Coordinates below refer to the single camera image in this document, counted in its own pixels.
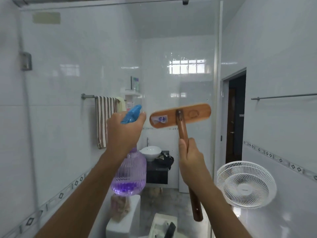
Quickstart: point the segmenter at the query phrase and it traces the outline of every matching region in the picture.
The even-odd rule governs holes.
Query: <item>hand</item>
[[[127,112],[114,113],[107,120],[107,149],[106,152],[115,156],[120,164],[131,151],[136,147],[140,138],[143,124],[146,120],[146,113],[142,112],[139,118],[128,124],[121,124]]]
[[[179,139],[179,169],[185,184],[194,192],[206,182],[210,183],[212,178],[206,167],[204,155],[198,150],[193,138],[189,139],[187,151],[186,143]]]

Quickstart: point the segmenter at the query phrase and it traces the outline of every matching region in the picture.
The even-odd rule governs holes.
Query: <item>ceiling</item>
[[[223,30],[245,0],[223,0]],[[140,38],[212,35],[218,0],[133,3],[127,6]]]

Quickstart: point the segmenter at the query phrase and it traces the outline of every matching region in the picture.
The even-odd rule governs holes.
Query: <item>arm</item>
[[[140,138],[146,114],[120,124],[126,112],[114,113],[108,124],[107,149],[89,175],[40,229],[36,238],[88,237],[117,169]]]
[[[222,192],[215,186],[195,140],[179,140],[179,168],[184,182],[195,192],[204,206],[217,238],[251,238],[246,228],[231,210]]]

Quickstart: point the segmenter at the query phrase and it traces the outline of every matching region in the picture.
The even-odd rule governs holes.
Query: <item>electric fan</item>
[[[272,175],[262,166],[248,161],[223,165],[217,171],[216,185],[229,204],[246,209],[269,204],[277,190]]]

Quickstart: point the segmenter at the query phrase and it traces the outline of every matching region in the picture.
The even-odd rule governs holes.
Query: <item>sink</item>
[[[145,156],[147,161],[153,161],[161,154],[162,150],[157,146],[148,146],[141,149],[140,152]]]

